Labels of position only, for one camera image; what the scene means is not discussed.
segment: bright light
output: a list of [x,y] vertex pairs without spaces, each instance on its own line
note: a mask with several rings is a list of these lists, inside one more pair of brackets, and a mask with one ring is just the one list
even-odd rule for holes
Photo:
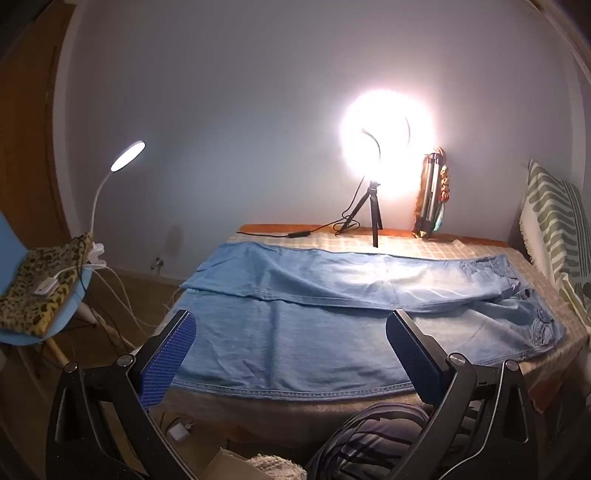
[[[381,158],[375,141],[379,142]],[[357,176],[381,184],[420,182],[422,160],[435,145],[433,121],[418,102],[391,90],[364,93],[349,107],[341,124],[343,155]]]
[[115,162],[111,165],[111,171],[121,170],[135,157],[137,157],[145,146],[146,144],[142,141],[132,143],[123,151],[121,155],[119,155],[119,158],[117,158],[117,160],[115,160]]

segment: floor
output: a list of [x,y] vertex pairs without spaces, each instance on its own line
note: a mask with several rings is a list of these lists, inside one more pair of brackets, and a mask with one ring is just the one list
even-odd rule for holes
[[[171,300],[176,287],[131,277],[123,277],[123,280],[135,315],[146,323],[158,325],[166,313],[164,305]],[[113,323],[108,317],[113,318],[122,335],[134,345],[142,344],[145,337],[130,315],[96,278],[90,285],[87,299],[90,299],[88,303],[111,325]],[[71,330],[61,332],[55,339],[66,356],[76,359],[82,367],[110,364],[123,353],[121,348],[109,341],[100,326],[87,326],[84,322],[74,319],[70,322],[69,328]],[[151,328],[153,327],[146,327],[148,333]],[[43,479],[47,422],[60,370],[52,365],[56,360],[46,349],[43,350],[45,360],[41,360],[32,349],[26,349],[28,355],[33,357],[33,365],[38,368],[37,381],[41,391],[49,392],[48,397],[51,397],[44,400],[25,370],[19,350],[13,347],[6,348],[4,345],[2,349],[7,362],[0,371],[0,423],[26,463]],[[116,421],[114,411],[108,407],[111,406],[106,406],[107,418],[125,460],[137,470],[143,470],[129,446],[121,425]],[[174,413],[162,413],[157,406],[151,408],[150,412],[157,424],[161,424],[163,428],[177,417]],[[204,426],[195,425],[188,439],[182,443],[171,444],[191,470],[199,475],[219,448],[226,447],[227,441]]]

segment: checkered bedsheet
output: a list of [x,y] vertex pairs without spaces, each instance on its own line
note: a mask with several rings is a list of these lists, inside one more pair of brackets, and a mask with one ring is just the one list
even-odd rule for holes
[[[371,236],[367,235],[315,233],[305,238],[288,239],[236,234],[228,239],[228,242],[242,241],[332,252],[376,252]],[[567,303],[559,298],[556,289],[514,249],[466,245],[458,240],[440,242],[380,236],[378,251],[438,260],[507,255],[511,264],[534,286],[566,329],[563,339],[552,351],[520,363],[530,389],[564,371],[587,341],[586,329]],[[419,403],[416,394],[409,393],[389,395],[384,400]],[[177,387],[171,387],[164,399],[167,410],[211,424],[228,438],[265,440],[290,446],[309,445],[326,439],[349,416],[374,403],[375,398],[322,403],[240,399],[189,392]]]

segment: tripod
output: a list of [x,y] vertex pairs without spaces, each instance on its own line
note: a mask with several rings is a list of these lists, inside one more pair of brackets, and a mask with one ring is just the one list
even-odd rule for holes
[[369,182],[368,191],[359,199],[359,202],[355,205],[351,215],[347,215],[347,220],[338,231],[338,233],[343,233],[349,228],[351,221],[355,215],[357,215],[357,212],[361,209],[365,201],[369,198],[369,207],[371,208],[371,231],[374,238],[374,247],[376,248],[378,247],[378,230],[384,228],[382,227],[382,216],[379,213],[378,186],[379,183],[377,181]]

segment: light blue jeans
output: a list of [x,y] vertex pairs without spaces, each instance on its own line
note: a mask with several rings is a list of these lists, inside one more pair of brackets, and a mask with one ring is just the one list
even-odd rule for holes
[[405,309],[474,364],[552,348],[563,327],[504,255],[422,260],[223,244],[183,285],[197,338],[173,383],[245,398],[378,397],[412,385],[385,337]]

